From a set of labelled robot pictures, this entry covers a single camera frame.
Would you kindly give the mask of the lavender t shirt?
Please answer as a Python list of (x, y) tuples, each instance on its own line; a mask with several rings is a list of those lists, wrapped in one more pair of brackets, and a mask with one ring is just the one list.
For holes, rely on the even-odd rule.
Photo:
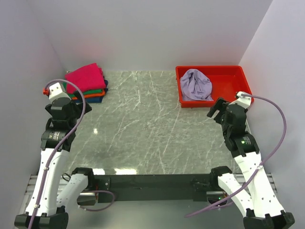
[(180, 78), (180, 86), (184, 101), (213, 101), (212, 82), (197, 69), (187, 70)]

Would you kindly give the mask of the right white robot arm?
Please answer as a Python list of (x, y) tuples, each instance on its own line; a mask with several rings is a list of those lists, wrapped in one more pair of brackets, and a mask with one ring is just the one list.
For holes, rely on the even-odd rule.
[(251, 98), (242, 95), (231, 103), (218, 98), (208, 113), (208, 117), (222, 126), (224, 143), (244, 176), (245, 188), (227, 167), (212, 169), (209, 185), (228, 194), (243, 216), (244, 228), (288, 229), (295, 218), (278, 201), (264, 170), (258, 144), (246, 130), (250, 104)]

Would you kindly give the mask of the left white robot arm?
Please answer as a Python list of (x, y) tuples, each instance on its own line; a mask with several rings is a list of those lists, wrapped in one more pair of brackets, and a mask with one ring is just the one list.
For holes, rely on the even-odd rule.
[(50, 99), (45, 107), (51, 115), (49, 126), (41, 137), (41, 164), (34, 191), (25, 213), (14, 221), (19, 229), (65, 229), (69, 212), (78, 207), (77, 199), (83, 191), (96, 187), (91, 168), (79, 167), (59, 192), (61, 172), (75, 138), (77, 120), (92, 110), (87, 102), (75, 103), (69, 97)]

